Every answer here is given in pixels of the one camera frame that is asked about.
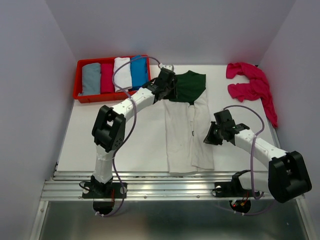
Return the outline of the cream and green t-shirt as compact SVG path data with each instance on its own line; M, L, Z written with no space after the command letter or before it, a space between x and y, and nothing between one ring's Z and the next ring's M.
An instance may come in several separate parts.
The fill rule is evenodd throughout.
M177 98L163 102L168 171L211 171L213 146L204 142L211 126L206 75L189 70L176 77Z

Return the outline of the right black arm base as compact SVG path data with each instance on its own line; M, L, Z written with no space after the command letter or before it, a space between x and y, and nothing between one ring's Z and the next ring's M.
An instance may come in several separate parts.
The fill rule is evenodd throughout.
M249 173L250 170L238 171L231 176L229 181L218 181L214 183L214 189L211 194L217 198L235 198L235 197L253 197L251 185L249 189L244 189L240 183L239 177Z

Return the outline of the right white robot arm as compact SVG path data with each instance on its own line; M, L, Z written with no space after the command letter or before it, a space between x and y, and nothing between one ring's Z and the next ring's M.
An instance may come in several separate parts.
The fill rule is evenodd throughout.
M249 153L251 161L257 159L267 170L254 173L250 168L236 172L230 181L216 183L216 197L242 197L248 193L260 198L269 194L277 202L285 203L312 190L304 158L299 152L285 151L259 138L247 125L237 124L228 109L214 113L214 118L204 143L219 146L229 142Z

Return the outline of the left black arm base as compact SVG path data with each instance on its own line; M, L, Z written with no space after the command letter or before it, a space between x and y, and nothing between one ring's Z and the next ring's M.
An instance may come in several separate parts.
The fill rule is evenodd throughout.
M90 181L81 181L83 199L122 199L127 197L128 184L126 182L114 182L113 177L107 183L96 180L92 175Z

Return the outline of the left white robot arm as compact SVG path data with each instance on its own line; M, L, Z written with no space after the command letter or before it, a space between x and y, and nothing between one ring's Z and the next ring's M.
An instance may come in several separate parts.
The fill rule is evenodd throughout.
M176 74L163 67L156 78L145 83L129 98L112 107L103 105L99 109L91 132L96 145L96 162L90 182L100 197L111 193L115 153L126 141L128 120L133 119L135 123L141 110L161 100L175 99L177 82Z

